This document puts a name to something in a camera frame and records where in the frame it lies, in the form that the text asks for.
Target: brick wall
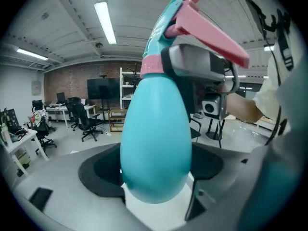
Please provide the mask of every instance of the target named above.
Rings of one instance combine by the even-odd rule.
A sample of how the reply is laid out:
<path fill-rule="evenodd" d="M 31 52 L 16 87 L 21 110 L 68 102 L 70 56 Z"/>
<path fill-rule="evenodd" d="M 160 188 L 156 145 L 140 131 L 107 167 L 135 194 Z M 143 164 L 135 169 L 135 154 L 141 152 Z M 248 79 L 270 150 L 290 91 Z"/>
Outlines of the brick wall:
<path fill-rule="evenodd" d="M 140 62 L 110 61 L 101 63 L 77 64 L 59 68 L 45 73 L 44 94 L 45 101 L 56 101 L 56 93 L 64 92 L 65 97 L 88 98 L 87 80 L 101 78 L 100 75 L 107 75 L 106 78 L 119 78 L 120 67 L 123 71 L 129 71 L 127 67 L 134 69 L 137 63 L 140 69 Z M 100 100 L 91 100 L 91 103 L 101 106 Z M 110 103 L 111 108 L 120 108 L 120 102 Z"/>

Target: white wall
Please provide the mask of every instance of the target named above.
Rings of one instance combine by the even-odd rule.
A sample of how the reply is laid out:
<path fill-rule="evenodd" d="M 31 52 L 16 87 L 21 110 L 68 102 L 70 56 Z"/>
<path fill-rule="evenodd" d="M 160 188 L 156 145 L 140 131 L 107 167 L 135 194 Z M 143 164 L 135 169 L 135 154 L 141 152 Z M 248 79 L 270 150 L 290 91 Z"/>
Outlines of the white wall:
<path fill-rule="evenodd" d="M 32 96 L 31 81 L 41 81 L 41 94 Z M 36 70 L 0 66 L 0 110 L 14 109 L 19 125 L 28 121 L 32 100 L 44 101 L 44 74 Z"/>

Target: fluorescent ceiling light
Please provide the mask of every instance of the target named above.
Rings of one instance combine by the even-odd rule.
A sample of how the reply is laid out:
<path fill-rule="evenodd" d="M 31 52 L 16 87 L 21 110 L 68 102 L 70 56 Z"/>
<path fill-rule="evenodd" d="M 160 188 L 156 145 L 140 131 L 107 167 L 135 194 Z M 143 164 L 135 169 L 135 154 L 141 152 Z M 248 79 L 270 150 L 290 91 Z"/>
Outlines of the fluorescent ceiling light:
<path fill-rule="evenodd" d="M 99 2 L 94 4 L 98 19 L 102 25 L 106 38 L 109 44 L 116 44 L 114 30 L 111 25 L 110 16 L 108 12 L 107 2 Z"/>
<path fill-rule="evenodd" d="M 233 75 L 228 75 L 226 78 L 233 78 Z M 239 78 L 246 78 L 246 75 L 239 75 Z"/>
<path fill-rule="evenodd" d="M 22 53 L 22 54 L 26 54 L 26 55 L 28 55 L 28 56 L 33 56 L 33 57 L 42 59 L 42 60 L 44 60 L 44 61 L 48 60 L 47 57 L 40 56 L 40 55 L 34 54 L 34 53 L 32 53 L 32 52 L 29 52 L 29 51 L 25 51 L 25 50 L 22 50 L 22 49 L 18 49 L 17 52 Z"/>
<path fill-rule="evenodd" d="M 273 51 L 274 46 L 264 46 L 264 51 Z"/>

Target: black pad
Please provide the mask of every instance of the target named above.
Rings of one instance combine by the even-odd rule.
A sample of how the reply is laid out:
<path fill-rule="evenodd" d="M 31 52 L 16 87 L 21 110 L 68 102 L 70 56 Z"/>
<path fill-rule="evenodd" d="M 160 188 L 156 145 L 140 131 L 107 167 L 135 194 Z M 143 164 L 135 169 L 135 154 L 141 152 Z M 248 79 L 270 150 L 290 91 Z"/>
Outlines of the black pad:
<path fill-rule="evenodd" d="M 43 212 L 51 194 L 52 190 L 39 187 L 30 197 L 29 202 Z"/>
<path fill-rule="evenodd" d="M 224 162 L 219 156 L 196 144 L 192 144 L 192 148 L 191 174 L 195 181 L 209 180 L 223 169 Z"/>
<path fill-rule="evenodd" d="M 196 179 L 209 180 L 223 168 L 223 160 L 196 144 L 192 145 L 191 173 Z M 121 197 L 125 193 L 120 173 L 120 143 L 84 161 L 78 171 L 83 185 L 100 197 Z"/>
<path fill-rule="evenodd" d="M 125 194 L 120 173 L 120 144 L 84 161 L 78 171 L 86 188 L 100 197 L 121 197 Z"/>

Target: white shelf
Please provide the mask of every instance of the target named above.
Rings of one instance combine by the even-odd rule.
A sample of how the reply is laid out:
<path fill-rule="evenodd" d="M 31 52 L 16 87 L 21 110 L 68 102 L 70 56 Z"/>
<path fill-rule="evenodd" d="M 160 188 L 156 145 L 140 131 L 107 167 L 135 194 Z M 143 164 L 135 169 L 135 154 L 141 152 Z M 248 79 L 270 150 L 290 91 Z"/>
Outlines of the white shelf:
<path fill-rule="evenodd" d="M 124 101 L 130 101 L 131 100 L 131 98 L 125 98 L 125 97 L 123 98 L 124 88 L 134 88 L 133 85 L 124 85 L 124 83 L 125 83 L 124 78 L 125 77 L 134 77 L 134 73 L 128 72 L 128 71 L 122 71 L 122 70 L 123 70 L 123 68 L 120 68 L 120 76 L 119 76 L 119 79 L 120 79 L 120 109 L 124 108 Z"/>
<path fill-rule="evenodd" d="M 133 72 L 122 72 L 122 75 L 133 77 L 134 73 Z"/>

